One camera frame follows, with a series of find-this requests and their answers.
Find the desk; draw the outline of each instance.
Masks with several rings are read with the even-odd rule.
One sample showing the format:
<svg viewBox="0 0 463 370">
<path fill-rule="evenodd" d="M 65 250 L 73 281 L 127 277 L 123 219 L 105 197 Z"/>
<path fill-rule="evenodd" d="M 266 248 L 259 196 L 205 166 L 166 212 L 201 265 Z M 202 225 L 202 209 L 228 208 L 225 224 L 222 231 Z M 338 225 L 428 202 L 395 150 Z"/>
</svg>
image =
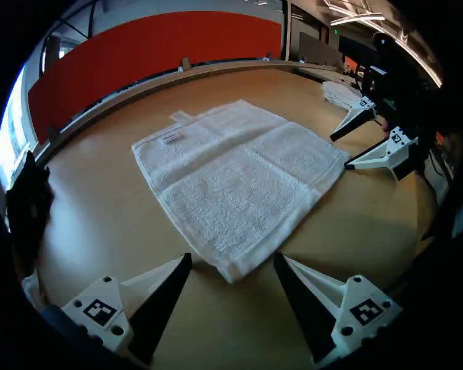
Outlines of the desk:
<svg viewBox="0 0 463 370">
<path fill-rule="evenodd" d="M 38 268 L 53 303 L 63 305 L 105 274 L 123 281 L 193 252 L 151 193 L 131 145 L 172 124 L 179 109 L 197 115 L 238 99 L 326 140 L 346 114 L 315 81 L 250 70 L 161 90 L 83 130 L 48 163 L 55 198 Z M 368 123 L 335 145 L 355 155 L 382 135 Z M 361 273 L 385 287 L 415 255 L 431 210 L 413 174 L 396 183 L 386 170 L 348 171 L 280 250 L 338 279 Z M 193 261 L 153 369 L 311 367 L 271 258 L 234 285 L 195 253 Z"/>
<path fill-rule="evenodd" d="M 351 86 L 351 83 L 355 83 L 355 79 L 353 77 L 325 68 L 299 67 L 297 69 L 300 74 L 308 75 L 322 81 L 338 82 L 345 84 L 346 86 Z"/>
</svg>

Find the red wall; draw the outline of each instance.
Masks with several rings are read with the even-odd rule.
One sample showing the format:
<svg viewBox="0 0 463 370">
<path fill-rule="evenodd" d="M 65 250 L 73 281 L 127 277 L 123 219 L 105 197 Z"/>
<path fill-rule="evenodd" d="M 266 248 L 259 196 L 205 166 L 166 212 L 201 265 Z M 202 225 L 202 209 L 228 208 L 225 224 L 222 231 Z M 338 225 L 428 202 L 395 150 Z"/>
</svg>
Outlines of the red wall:
<svg viewBox="0 0 463 370">
<path fill-rule="evenodd" d="M 31 119 L 40 143 L 48 127 L 61 130 L 103 96 L 181 58 L 207 60 L 280 56 L 282 26 L 248 15 L 179 12 L 124 23 L 77 46 L 29 90 Z"/>
</svg>

